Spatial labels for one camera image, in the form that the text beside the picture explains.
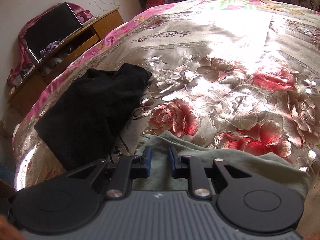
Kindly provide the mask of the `olive green pants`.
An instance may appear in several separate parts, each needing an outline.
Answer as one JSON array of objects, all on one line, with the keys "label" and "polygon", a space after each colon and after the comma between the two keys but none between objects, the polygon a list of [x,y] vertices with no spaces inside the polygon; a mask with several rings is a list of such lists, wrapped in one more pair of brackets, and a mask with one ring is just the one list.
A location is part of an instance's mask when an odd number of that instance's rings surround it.
[{"label": "olive green pants", "polygon": [[134,180],[134,190],[178,191],[188,188],[185,179],[171,177],[167,163],[170,146],[176,148],[178,155],[193,155],[206,164],[212,164],[216,158],[222,158],[237,168],[254,172],[297,191],[303,199],[306,198],[311,184],[311,178],[307,173],[293,168],[274,153],[256,157],[239,150],[210,150],[184,141],[169,131],[160,136],[146,135],[139,141],[136,154],[142,155],[146,146],[152,148],[150,176],[147,179]]}]

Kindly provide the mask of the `black folded garment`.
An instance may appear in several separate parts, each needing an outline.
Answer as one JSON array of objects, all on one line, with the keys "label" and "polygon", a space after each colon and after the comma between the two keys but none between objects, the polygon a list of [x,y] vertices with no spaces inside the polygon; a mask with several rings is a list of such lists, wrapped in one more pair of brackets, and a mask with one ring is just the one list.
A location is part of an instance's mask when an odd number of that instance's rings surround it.
[{"label": "black folded garment", "polygon": [[151,76],[129,63],[116,72],[89,69],[34,128],[66,171],[105,159],[139,106]]}]

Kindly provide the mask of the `pink cloth on monitor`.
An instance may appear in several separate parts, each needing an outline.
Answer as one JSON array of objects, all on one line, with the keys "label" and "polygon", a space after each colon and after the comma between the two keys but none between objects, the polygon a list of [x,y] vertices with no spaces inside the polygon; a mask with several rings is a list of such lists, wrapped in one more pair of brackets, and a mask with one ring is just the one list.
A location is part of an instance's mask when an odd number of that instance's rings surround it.
[{"label": "pink cloth on monitor", "polygon": [[20,72],[31,68],[31,59],[27,55],[28,49],[40,58],[40,51],[51,42],[63,40],[91,18],[93,15],[89,10],[71,2],[63,2],[29,20],[18,34],[20,61],[14,69],[10,70],[7,84],[14,87],[14,81]]}]

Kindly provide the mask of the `wooden side desk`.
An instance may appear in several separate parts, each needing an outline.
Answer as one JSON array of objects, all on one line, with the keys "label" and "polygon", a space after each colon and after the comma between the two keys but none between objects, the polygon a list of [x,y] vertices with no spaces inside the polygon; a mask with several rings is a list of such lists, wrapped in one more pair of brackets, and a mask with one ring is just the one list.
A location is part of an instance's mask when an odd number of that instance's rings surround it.
[{"label": "wooden side desk", "polygon": [[26,116],[47,85],[85,51],[123,23],[119,9],[116,8],[72,33],[39,64],[31,68],[22,83],[10,93],[8,103],[22,116]]}]

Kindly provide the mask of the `floral satin bedspread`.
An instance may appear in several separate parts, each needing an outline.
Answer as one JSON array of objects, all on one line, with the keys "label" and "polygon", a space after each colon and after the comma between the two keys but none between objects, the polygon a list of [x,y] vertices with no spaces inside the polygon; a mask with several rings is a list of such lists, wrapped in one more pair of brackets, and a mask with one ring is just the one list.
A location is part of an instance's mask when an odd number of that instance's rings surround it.
[{"label": "floral satin bedspread", "polygon": [[111,31],[49,83],[13,135],[21,190],[63,166],[34,125],[89,69],[125,62],[152,73],[113,161],[147,135],[273,153],[310,179],[303,236],[319,234],[319,12],[271,0],[193,0],[148,9]]}]

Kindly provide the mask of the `black monitor screen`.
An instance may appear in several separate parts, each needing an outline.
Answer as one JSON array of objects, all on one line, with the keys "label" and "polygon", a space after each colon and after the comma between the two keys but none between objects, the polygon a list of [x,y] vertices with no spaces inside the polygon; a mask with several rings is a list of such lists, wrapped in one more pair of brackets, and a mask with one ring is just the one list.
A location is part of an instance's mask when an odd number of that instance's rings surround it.
[{"label": "black monitor screen", "polygon": [[38,65],[42,59],[40,51],[52,42],[64,40],[81,27],[82,23],[67,2],[44,13],[24,35],[29,59]]}]

